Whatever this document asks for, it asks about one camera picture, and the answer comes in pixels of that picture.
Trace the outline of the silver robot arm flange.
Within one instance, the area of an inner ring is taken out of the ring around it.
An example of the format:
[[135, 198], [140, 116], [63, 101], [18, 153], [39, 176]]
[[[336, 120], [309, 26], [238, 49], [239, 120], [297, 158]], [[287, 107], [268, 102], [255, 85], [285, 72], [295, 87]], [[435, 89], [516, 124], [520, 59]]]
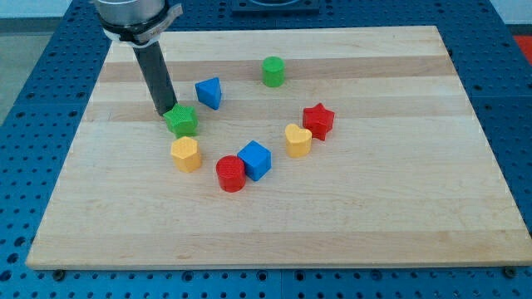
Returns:
[[183, 14], [180, 3], [166, 0], [95, 0], [93, 2], [105, 35], [135, 48], [148, 47]]

